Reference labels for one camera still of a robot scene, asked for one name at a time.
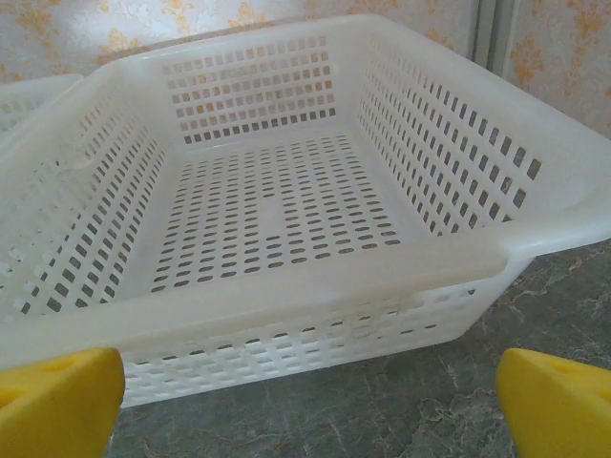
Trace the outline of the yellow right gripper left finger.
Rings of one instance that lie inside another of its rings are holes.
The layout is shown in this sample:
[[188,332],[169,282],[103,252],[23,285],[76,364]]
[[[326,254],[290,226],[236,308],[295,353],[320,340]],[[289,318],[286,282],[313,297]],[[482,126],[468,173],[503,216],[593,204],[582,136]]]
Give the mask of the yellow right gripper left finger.
[[93,348],[1,372],[3,457],[101,457],[123,402],[114,348]]

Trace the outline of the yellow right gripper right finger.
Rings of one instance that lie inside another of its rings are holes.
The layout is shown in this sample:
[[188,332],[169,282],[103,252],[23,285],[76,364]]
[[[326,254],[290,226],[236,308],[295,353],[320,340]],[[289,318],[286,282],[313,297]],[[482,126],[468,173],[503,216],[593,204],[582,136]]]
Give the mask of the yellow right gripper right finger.
[[610,455],[609,370],[510,348],[496,393],[518,456]]

